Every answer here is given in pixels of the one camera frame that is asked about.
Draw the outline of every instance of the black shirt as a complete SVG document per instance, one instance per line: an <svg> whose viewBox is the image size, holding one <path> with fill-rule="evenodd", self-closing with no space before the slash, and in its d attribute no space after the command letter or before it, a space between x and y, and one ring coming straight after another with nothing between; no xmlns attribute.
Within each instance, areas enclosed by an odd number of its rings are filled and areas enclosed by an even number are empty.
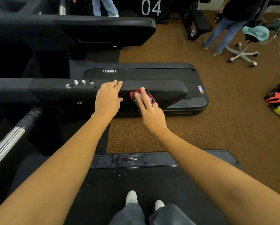
<svg viewBox="0 0 280 225"><path fill-rule="evenodd" d="M233 21L250 21L257 14L264 0L230 0L223 14Z"/></svg>

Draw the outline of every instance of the person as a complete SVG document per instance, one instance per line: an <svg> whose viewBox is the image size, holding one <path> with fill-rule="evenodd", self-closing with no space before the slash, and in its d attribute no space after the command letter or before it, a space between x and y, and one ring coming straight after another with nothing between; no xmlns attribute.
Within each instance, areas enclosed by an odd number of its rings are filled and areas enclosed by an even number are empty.
<svg viewBox="0 0 280 225"><path fill-rule="evenodd" d="M102 0L102 3L105 9L108 12L108 16L119 17L118 10L113 3L113 0ZM101 1L100 0L92 0L93 14L95 16L101 16Z"/></svg>
<svg viewBox="0 0 280 225"><path fill-rule="evenodd" d="M64 223L90 168L97 143L123 101L118 98L121 87L122 81L117 80L101 85L89 121L0 205L0 225ZM164 113L158 103L150 106L143 87L141 94L143 102L138 94L136 98L148 132L213 201L229 223L280 225L278 193L231 164L176 136L167 128ZM133 192L128 195L126 205L114 216L110 225L144 224L143 214ZM193 224L189 218L181 215L183 213L176 206L164 207L158 202L150 221L153 225Z"/></svg>
<svg viewBox="0 0 280 225"><path fill-rule="evenodd" d="M257 14L264 0L224 0L219 13L224 15L220 24L204 42L204 49L208 49L212 42L229 27L228 32L221 45L213 53L217 56L232 41L233 37L247 22L251 21Z"/></svg>

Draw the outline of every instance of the wall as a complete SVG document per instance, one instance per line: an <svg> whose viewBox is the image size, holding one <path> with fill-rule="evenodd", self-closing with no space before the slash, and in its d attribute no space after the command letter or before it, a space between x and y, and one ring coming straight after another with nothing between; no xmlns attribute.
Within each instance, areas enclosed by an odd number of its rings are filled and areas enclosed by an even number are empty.
<svg viewBox="0 0 280 225"><path fill-rule="evenodd" d="M199 9L205 9L205 10L219 10L224 0L211 0L210 3L199 3L198 8ZM267 13L280 13L280 6L269 6L266 9Z"/></svg>

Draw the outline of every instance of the white chair base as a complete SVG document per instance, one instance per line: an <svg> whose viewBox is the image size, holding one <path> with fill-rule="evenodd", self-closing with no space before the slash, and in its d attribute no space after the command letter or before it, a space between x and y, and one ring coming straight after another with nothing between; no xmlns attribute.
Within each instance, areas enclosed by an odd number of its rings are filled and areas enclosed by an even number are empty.
<svg viewBox="0 0 280 225"><path fill-rule="evenodd" d="M249 47L250 43L247 44L247 46L241 50L241 44L242 43L237 43L235 46L236 47L239 47L239 50L233 50L231 48L229 48L228 46L226 47L230 52L236 54L235 57L231 57L229 60L228 60L228 63L231 63L233 60L235 60L236 58L238 57L241 57L243 58L245 61L248 61L250 63L252 63L249 67L254 67L257 65L257 63L255 61L252 61L250 60L247 56L251 56L251 55L254 55L255 57L258 56L259 52L254 52L254 53L245 53L246 49Z"/></svg>

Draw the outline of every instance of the light blue jeans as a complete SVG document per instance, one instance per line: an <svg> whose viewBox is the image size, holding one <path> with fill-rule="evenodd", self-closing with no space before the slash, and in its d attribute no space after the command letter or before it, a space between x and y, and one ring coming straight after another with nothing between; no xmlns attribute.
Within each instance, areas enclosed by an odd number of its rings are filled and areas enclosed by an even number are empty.
<svg viewBox="0 0 280 225"><path fill-rule="evenodd" d="M118 14L118 10L112 0L102 0L102 3L104 5L105 9L107 10L109 16L115 16ZM100 0L92 0L92 6L93 6L94 15L101 16Z"/></svg>
<svg viewBox="0 0 280 225"><path fill-rule="evenodd" d="M228 26L230 26L223 42L216 50L216 52L221 53L221 51L232 41L237 31L239 31L243 27L243 25L246 24L247 22L248 21L232 21L224 17L221 20L218 27L214 30L214 32L211 34L211 36L205 43L205 46L211 45L214 39L216 39L221 34L221 32L223 32L225 29L228 28Z"/></svg>
<svg viewBox="0 0 280 225"><path fill-rule="evenodd" d="M128 203L118 212L109 225L145 225L144 214L138 203ZM149 217L150 225L195 225L183 212L174 204L168 204L159 208Z"/></svg>

